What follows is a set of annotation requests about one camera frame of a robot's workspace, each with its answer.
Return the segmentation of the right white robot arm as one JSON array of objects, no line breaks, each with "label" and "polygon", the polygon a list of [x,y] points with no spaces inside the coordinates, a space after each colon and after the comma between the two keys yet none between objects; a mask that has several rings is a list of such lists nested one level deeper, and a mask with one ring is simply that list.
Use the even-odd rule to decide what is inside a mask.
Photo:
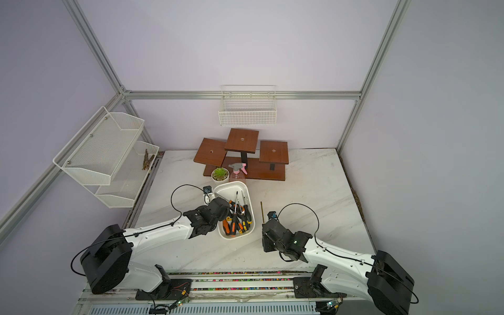
[{"label": "right white robot arm", "polygon": [[414,280],[385,251],[357,253],[322,242],[306,232],[291,232],[278,219],[262,224],[263,249],[315,267],[315,282],[330,293],[371,301],[384,314],[408,314]]}]

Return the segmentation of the white plastic storage box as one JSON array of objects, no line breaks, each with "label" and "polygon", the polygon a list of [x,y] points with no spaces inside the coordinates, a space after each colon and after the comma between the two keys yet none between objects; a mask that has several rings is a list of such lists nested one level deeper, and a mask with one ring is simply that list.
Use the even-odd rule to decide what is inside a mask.
[{"label": "white plastic storage box", "polygon": [[[249,206],[252,217],[252,226],[249,230],[246,230],[243,226],[243,204],[245,196],[246,203]],[[251,198],[249,195],[249,190],[246,184],[240,181],[228,182],[215,187],[213,191],[214,198],[223,198],[229,201],[230,210],[228,216],[232,217],[232,236],[226,236],[223,231],[223,222],[218,224],[218,231],[222,238],[225,240],[237,240],[245,236],[249,236],[255,229],[255,218],[253,214],[253,209],[251,206]]]}]

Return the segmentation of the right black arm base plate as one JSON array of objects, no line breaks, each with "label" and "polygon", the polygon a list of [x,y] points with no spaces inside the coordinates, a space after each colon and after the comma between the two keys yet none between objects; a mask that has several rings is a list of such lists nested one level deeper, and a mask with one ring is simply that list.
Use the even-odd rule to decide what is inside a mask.
[{"label": "right black arm base plate", "polygon": [[294,295],[297,299],[345,298],[346,293],[330,292],[322,285],[322,275],[327,266],[318,264],[310,277],[293,278]]}]

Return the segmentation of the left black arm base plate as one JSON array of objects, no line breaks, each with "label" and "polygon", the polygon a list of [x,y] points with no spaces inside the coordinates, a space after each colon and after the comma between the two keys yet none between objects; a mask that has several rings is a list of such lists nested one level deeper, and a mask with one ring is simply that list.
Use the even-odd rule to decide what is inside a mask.
[{"label": "left black arm base plate", "polygon": [[192,285],[191,279],[170,279],[163,266],[155,265],[155,267],[161,274],[161,284],[150,293],[137,290],[135,296],[137,301],[151,301],[152,299],[155,301],[182,301],[189,296]]}]

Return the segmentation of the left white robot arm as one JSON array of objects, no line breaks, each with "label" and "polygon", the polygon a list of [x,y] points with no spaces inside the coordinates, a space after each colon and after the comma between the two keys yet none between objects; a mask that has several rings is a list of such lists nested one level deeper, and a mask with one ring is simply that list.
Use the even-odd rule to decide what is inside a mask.
[{"label": "left white robot arm", "polygon": [[105,228],[80,258],[91,292],[101,295],[119,287],[169,297],[175,287],[163,266],[143,265],[135,258],[168,243],[206,235],[229,212],[229,201],[217,197],[178,219],[143,228]]}]

